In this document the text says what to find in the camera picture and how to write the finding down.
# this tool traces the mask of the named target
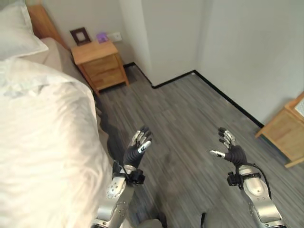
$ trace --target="wall outlet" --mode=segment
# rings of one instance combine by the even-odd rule
[[[107,36],[112,42],[122,41],[122,35],[120,35],[120,32],[107,34]]]

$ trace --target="nightstand drawer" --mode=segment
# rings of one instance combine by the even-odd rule
[[[97,74],[91,79],[98,90],[124,82],[124,76],[120,69],[109,70],[107,72]]]
[[[92,77],[106,70],[117,68],[118,62],[115,56],[111,55],[97,60],[93,60],[88,63],[84,63],[83,66],[87,74]]]

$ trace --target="gray wooden floor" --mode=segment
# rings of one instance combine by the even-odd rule
[[[303,164],[286,169],[280,151],[254,138],[258,127],[196,75],[152,89],[135,66],[126,72],[131,86],[110,88],[100,99],[102,126],[117,160],[136,129],[145,124],[153,132],[153,144],[140,165],[146,181],[136,188],[130,206],[133,223],[163,211],[169,227],[198,228],[201,212],[209,211],[218,214],[213,227],[254,227],[238,188],[226,182],[232,164],[207,153],[225,151],[218,142],[217,128],[222,126],[236,136],[248,161],[267,174],[273,201],[288,227],[304,227]]]

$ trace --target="white pillow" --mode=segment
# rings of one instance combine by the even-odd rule
[[[24,2],[15,2],[0,11],[0,31],[0,60],[48,50],[48,47],[34,35]]]

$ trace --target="white bedsheet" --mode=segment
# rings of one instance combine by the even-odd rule
[[[43,38],[41,41],[48,47],[47,51],[30,56],[21,57],[22,59],[40,63],[60,72],[63,72],[89,87],[85,79],[76,69],[71,53],[53,38]]]
[[[87,86],[0,62],[0,227],[88,228],[111,181]]]

